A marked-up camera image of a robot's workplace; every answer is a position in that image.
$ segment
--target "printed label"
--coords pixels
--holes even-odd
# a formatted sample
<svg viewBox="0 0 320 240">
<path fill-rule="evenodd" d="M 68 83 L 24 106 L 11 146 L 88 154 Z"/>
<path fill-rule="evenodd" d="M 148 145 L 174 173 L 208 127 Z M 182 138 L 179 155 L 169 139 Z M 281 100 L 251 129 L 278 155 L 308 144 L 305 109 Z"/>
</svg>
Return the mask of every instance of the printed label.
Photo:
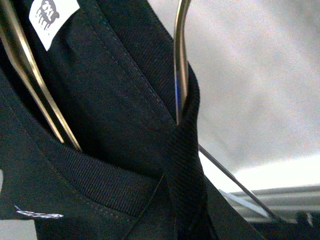
<svg viewBox="0 0 320 240">
<path fill-rule="evenodd" d="M 38 34 L 45 50 L 63 24 L 80 8 L 77 0 L 34 0 L 29 20 Z"/>
</svg>

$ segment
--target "stitching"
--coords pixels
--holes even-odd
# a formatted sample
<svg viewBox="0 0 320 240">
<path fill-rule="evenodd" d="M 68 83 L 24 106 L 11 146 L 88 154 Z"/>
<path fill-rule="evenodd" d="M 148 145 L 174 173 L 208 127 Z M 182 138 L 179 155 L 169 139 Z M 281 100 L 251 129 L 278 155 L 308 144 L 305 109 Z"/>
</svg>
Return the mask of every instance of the stitching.
<svg viewBox="0 0 320 240">
<path fill-rule="evenodd" d="M 15 111 L 13 110 L 12 106 L 10 105 L 10 103 L 6 100 L 5 96 L 3 95 L 2 91 L 1 91 L 1 95 L 2 95 L 2 98 L 4 99 L 4 101 L 7 103 L 7 107 L 10 109 L 12 115 L 15 117 L 15 119 L 19 122 L 19 128 L 22 132 L 26 133 L 26 135 L 28 136 L 28 138 L 34 143 L 36 149 L 38 150 L 39 154 L 42 156 L 41 159 L 42 159 L 42 162 L 45 162 L 49 168 L 55 173 L 55 176 L 60 180 L 60 182 L 62 184 L 65 185 L 65 187 L 71 191 L 73 194 L 76 195 L 76 197 L 78 197 L 78 199 L 80 199 L 82 201 L 82 203 L 85 203 L 86 205 L 90 206 L 91 208 L 93 208 L 97 213 L 98 212 L 101 212 L 102 214 L 106 215 L 106 216 L 113 216 L 114 214 L 113 213 L 108 213 L 106 210 L 104 209 L 110 209 L 112 211 L 115 211 L 115 212 L 118 212 L 117 210 L 114 210 L 114 209 L 111 209 L 111 208 L 108 208 L 106 206 L 103 206 L 103 205 L 100 205 L 96 202 L 93 202 L 91 201 L 91 199 L 88 199 L 87 197 L 84 197 L 82 196 L 77 190 L 73 189 L 72 188 L 72 185 L 66 181 L 66 179 L 61 176 L 61 174 L 56 170 L 56 168 L 52 165 L 52 163 L 47 159 L 47 157 L 45 156 L 45 154 L 43 153 L 43 151 L 38 147 L 35 139 L 30 136 L 29 132 L 27 131 L 25 125 L 20 121 L 19 117 L 17 117 L 17 114 L 15 113 Z M 130 222 L 130 218 L 128 217 L 124 217 L 124 216 L 119 216 L 119 215 L 114 215 L 114 217 L 116 219 L 126 219 L 128 222 Z"/>
<path fill-rule="evenodd" d="M 122 52 L 123 54 L 129 59 L 130 64 L 132 65 L 132 67 L 134 67 L 136 69 L 136 71 L 138 72 L 139 76 L 145 81 L 145 85 L 147 86 L 148 91 L 156 98 L 157 102 L 160 103 L 163 106 L 163 103 L 159 100 L 159 97 L 152 91 L 152 89 L 150 88 L 150 86 L 146 83 L 146 78 L 141 74 L 141 71 L 135 66 L 135 64 L 133 63 L 132 59 L 130 56 L 128 56 L 128 54 L 126 53 L 123 45 L 121 42 L 119 42 L 119 40 L 114 36 L 113 31 L 107 26 L 107 23 L 104 21 L 103 17 L 101 16 L 101 12 L 99 11 L 99 9 L 97 8 L 97 5 L 95 4 L 95 9 L 97 10 L 97 12 L 99 13 L 100 19 L 102 20 L 103 24 L 105 25 L 105 27 L 110 31 L 112 38 L 118 43 L 118 45 L 122 48 Z M 104 42 L 101 40 L 101 38 L 98 36 L 97 32 L 94 30 L 93 26 L 91 25 L 91 22 L 88 18 L 88 16 L 82 12 L 81 13 L 82 16 L 86 19 L 86 23 L 83 21 L 83 25 L 87 25 L 91 31 L 93 32 L 94 36 L 96 37 L 96 39 L 99 41 L 99 43 L 102 45 L 102 47 L 104 48 L 105 52 L 113 59 L 113 61 L 120 67 L 121 71 L 123 72 L 123 74 L 126 76 L 126 78 L 133 84 L 134 88 L 136 88 L 136 90 L 140 93 L 141 97 L 143 98 L 143 100 L 147 103 L 147 106 L 149 107 L 149 109 L 152 111 L 153 115 L 155 116 L 155 118 L 157 119 L 157 121 L 161 124 L 161 126 L 163 124 L 167 125 L 167 122 L 162 122 L 161 119 L 158 117 L 158 115 L 155 113 L 154 109 L 150 106 L 150 103 L 147 101 L 147 99 L 144 97 L 144 94 L 139 90 L 139 88 L 136 86 L 136 84 L 132 81 L 132 79 L 128 76 L 128 74 L 125 72 L 125 70 L 122 68 L 122 66 L 118 63 L 118 61 L 113 57 L 113 55 L 108 51 L 106 45 L 104 44 Z M 167 134 L 169 134 L 169 131 L 164 128 L 165 132 Z"/>
</svg>

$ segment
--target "silver hanger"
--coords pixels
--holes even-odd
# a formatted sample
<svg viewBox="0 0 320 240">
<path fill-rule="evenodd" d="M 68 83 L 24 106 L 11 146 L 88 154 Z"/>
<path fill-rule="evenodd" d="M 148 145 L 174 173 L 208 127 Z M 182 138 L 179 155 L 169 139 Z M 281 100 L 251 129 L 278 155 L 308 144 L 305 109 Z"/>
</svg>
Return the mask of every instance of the silver hanger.
<svg viewBox="0 0 320 240">
<path fill-rule="evenodd" d="M 177 125 L 181 123 L 184 106 L 188 95 L 189 69 L 185 43 L 185 23 L 190 2 L 191 0 L 179 0 L 173 34 L 174 82 Z M 269 207 L 261 202 L 253 194 L 253 192 L 242 185 L 231 172 L 229 172 L 218 160 L 212 157 L 211 154 L 209 154 L 200 144 L 199 151 L 203 153 L 228 178 L 236 183 L 253 201 L 255 201 L 265 211 L 265 213 L 268 214 L 270 219 L 276 222 L 286 222 L 284 218 L 276 215 Z"/>
<path fill-rule="evenodd" d="M 55 136 L 61 143 L 81 147 L 52 98 L 40 74 L 15 8 L 10 0 L 0 0 L 0 38 L 8 58 L 31 93 Z"/>
</svg>

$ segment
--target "wire hanger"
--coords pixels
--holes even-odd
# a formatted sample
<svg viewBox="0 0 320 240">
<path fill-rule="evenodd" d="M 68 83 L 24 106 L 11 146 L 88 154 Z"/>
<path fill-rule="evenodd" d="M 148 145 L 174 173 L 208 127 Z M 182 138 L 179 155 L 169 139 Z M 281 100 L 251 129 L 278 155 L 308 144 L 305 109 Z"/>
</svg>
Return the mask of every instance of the wire hanger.
<svg viewBox="0 0 320 240">
<path fill-rule="evenodd" d="M 15 8 L 10 0 L 0 0 L 0 38 L 8 58 L 61 143 L 76 150 L 81 147 L 52 98 L 40 74 Z"/>
<path fill-rule="evenodd" d="M 191 0 L 179 0 L 173 34 L 173 64 L 177 125 L 179 125 L 182 120 L 182 114 L 188 95 L 189 68 L 185 43 L 185 23 L 190 2 Z M 269 207 L 261 202 L 253 192 L 242 185 L 231 172 L 229 172 L 218 160 L 212 157 L 211 154 L 209 154 L 200 144 L 199 151 L 203 153 L 228 178 L 236 183 L 253 201 L 255 201 L 268 214 L 270 219 L 279 223 L 286 221 L 284 218 L 276 215 Z"/>
</svg>

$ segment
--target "black t-shirt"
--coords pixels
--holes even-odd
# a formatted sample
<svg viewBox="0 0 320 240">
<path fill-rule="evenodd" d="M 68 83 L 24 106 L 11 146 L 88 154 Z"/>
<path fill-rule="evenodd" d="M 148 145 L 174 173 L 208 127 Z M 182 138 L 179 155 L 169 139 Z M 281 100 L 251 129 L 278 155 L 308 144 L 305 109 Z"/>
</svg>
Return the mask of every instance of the black t-shirt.
<svg viewBox="0 0 320 240">
<path fill-rule="evenodd" d="M 14 3 L 84 153 L 53 137 L 1 47 L 0 218 L 35 219 L 41 240 L 260 239 L 204 177 L 192 70 L 175 124 L 172 39 L 148 2 L 78 3 L 48 52 L 28 20 L 32 1 Z"/>
</svg>

